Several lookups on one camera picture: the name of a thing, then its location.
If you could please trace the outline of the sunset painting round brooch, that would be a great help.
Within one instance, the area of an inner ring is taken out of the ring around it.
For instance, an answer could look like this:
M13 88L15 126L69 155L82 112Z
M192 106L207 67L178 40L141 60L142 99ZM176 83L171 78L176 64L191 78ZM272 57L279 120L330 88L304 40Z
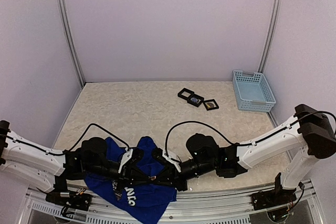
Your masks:
M213 109L216 107L215 103L214 102L207 102L206 103L206 106L209 108L209 109Z

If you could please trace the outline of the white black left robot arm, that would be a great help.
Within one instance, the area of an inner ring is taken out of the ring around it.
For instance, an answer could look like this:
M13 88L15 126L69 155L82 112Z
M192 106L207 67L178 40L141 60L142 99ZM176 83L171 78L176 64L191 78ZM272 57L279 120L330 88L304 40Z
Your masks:
M52 193L60 204L73 201L67 182L82 180L90 189L97 183L116 182L118 188L143 184L149 180L138 163L144 150L119 147L112 138L92 137L79 148L55 150L33 143L12 131L1 121L1 171L13 172L45 193Z

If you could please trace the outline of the blue printed t-shirt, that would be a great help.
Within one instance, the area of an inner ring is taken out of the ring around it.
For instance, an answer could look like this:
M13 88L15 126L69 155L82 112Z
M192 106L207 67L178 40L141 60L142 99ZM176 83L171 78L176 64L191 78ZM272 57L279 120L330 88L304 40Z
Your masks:
M147 175L157 175L164 166L151 155L156 148L153 139L144 136L138 141L137 147L144 151L137 167ZM119 198L115 191L118 184L115 180L92 173L86 174L85 183L95 194L126 211L141 223L158 223L168 205L176 201L177 195L174 187L145 184L124 187Z

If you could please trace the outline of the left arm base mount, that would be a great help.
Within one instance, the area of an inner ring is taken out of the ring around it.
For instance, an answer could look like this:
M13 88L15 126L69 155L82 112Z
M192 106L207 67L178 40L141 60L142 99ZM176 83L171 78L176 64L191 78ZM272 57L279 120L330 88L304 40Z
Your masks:
M47 193L45 200L59 206L68 206L69 208L88 211L92 196L86 193L81 194L76 191L52 191Z

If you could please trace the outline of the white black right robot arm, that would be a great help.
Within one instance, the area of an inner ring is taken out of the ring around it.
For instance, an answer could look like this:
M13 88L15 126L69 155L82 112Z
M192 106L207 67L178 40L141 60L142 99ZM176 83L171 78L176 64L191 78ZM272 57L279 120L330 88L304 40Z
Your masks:
M305 104L296 106L295 111L287 121L268 133L227 147L219 147L212 136L196 133L186 142L192 158L184 162L170 155L166 148L156 148L152 156L165 168L153 181L186 191L189 179L212 171L218 177L234 178L267 159L300 147L298 157L277 175L277 187L268 194L269 201L279 205L317 161L335 154L335 130L329 121L333 114Z

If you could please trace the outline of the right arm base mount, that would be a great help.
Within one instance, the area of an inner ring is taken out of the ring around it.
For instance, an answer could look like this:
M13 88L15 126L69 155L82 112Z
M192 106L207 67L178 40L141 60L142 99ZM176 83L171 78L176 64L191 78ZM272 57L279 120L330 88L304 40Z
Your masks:
M294 202L296 197L296 189L284 189L281 183L281 173L275 178L274 189L267 191L259 191L251 195L251 203L254 210L261 210L280 206Z

